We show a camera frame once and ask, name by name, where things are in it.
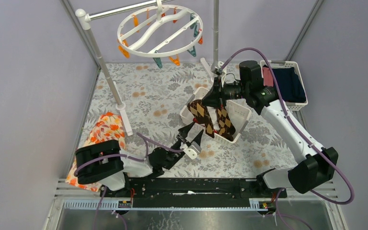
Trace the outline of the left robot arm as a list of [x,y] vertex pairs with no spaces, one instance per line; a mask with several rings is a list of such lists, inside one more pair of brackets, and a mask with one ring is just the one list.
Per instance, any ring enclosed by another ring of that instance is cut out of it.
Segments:
[[195,123],[191,123],[178,130],[177,141],[171,146],[164,146],[142,134],[146,147],[153,144],[153,151],[146,151],[144,157],[131,154],[122,149],[116,140],[107,140],[76,150],[76,169],[73,176],[78,184],[87,185],[99,183],[116,196],[123,197],[129,192],[127,175],[150,179],[164,174],[164,170],[171,169],[183,156],[197,158],[201,152],[201,140],[204,133],[201,130],[192,141],[186,138]]

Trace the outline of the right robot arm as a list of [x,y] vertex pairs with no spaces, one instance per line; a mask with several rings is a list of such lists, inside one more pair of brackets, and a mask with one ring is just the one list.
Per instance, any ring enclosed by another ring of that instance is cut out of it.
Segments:
[[271,169],[258,175],[257,194],[268,197],[281,187],[293,187],[304,194],[331,180],[332,165],[338,160],[337,151],[316,142],[279,98],[276,88],[264,86],[261,66],[256,61],[241,62],[239,73],[240,80],[224,83],[221,71],[216,70],[213,86],[202,99],[203,105],[221,109],[227,100],[245,99],[247,105],[277,131],[297,162],[293,168]]

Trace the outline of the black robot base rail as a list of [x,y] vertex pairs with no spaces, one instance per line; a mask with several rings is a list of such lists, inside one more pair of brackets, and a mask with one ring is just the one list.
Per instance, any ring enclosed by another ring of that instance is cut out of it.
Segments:
[[118,191],[100,194],[126,197],[134,208],[243,208],[250,199],[286,198],[286,191],[268,189],[255,179],[129,178]]

